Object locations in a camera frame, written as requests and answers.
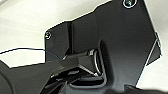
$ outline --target black cable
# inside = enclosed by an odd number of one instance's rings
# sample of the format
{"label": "black cable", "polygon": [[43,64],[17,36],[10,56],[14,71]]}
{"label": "black cable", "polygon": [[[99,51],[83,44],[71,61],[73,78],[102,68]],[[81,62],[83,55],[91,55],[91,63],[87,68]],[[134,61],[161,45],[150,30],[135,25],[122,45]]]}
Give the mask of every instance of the black cable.
{"label": "black cable", "polygon": [[15,50],[20,50],[20,49],[26,49],[26,50],[41,50],[41,51],[45,51],[45,52],[47,52],[47,53],[49,53],[49,54],[52,54],[52,55],[56,56],[58,59],[60,59],[56,54],[54,54],[54,53],[52,53],[52,52],[50,52],[50,51],[47,51],[47,50],[45,50],[45,49],[35,49],[35,48],[15,48],[15,49],[3,51],[3,52],[1,52],[0,54],[5,54],[5,53],[8,53],[8,52],[15,51]]}

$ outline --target wire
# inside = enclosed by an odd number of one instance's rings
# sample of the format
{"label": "wire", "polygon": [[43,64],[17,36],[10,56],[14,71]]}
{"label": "wire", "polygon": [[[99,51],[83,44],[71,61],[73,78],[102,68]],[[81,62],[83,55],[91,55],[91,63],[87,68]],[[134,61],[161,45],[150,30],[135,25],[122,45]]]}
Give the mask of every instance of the wire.
{"label": "wire", "polygon": [[15,48],[15,49],[3,51],[3,52],[1,52],[0,54],[5,54],[5,53],[8,53],[8,52],[15,51],[15,50],[20,50],[20,49],[26,49],[26,50],[41,50],[41,51],[45,51],[45,52],[47,52],[47,53],[49,53],[49,54],[52,54],[52,55],[54,55],[55,57],[57,57],[58,59],[60,59],[60,58],[58,57],[58,55],[56,55],[56,54],[54,54],[54,53],[52,53],[52,52],[50,52],[50,51],[47,51],[47,50],[45,50],[45,49],[36,49],[36,48]]}

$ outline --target screw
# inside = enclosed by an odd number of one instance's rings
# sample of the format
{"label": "screw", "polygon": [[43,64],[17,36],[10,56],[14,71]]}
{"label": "screw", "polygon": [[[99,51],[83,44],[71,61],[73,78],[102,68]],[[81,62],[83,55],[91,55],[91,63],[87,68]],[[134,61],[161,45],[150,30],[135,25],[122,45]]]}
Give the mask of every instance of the screw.
{"label": "screw", "polygon": [[51,33],[49,31],[46,31],[45,38],[46,39],[50,39],[51,38]]}
{"label": "screw", "polygon": [[131,7],[133,7],[136,3],[137,3],[137,0],[124,0],[124,1],[123,1],[123,5],[124,5],[126,8],[131,8]]}

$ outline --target bolt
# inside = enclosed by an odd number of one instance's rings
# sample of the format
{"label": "bolt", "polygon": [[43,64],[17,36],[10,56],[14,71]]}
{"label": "bolt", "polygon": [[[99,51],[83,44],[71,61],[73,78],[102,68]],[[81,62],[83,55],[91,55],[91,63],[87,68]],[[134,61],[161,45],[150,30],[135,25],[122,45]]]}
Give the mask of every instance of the bolt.
{"label": "bolt", "polygon": [[137,0],[124,0],[123,4],[126,8],[131,8],[137,3]]}
{"label": "bolt", "polygon": [[51,33],[49,31],[46,31],[45,38],[46,39],[50,39],[51,38]]}

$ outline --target white surface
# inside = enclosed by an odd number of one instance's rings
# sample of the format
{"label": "white surface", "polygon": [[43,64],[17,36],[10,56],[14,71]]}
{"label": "white surface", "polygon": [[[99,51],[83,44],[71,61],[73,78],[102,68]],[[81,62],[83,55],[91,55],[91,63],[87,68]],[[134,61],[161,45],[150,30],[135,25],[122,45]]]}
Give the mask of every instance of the white surface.
{"label": "white surface", "polygon": [[[19,48],[44,48],[47,29],[73,20],[108,0],[8,0],[0,5],[0,52]],[[0,55],[9,67],[44,62],[43,51],[17,50]]]}
{"label": "white surface", "polygon": [[[85,15],[108,0],[8,0],[0,5],[0,52],[44,48],[45,31]],[[168,91],[168,0],[145,0],[162,44],[162,58],[145,67],[138,87]],[[44,62],[44,52],[18,50],[0,55],[10,67]]]}
{"label": "white surface", "polygon": [[168,92],[168,0],[145,0],[155,30],[161,41],[162,57],[145,67],[138,87]]}

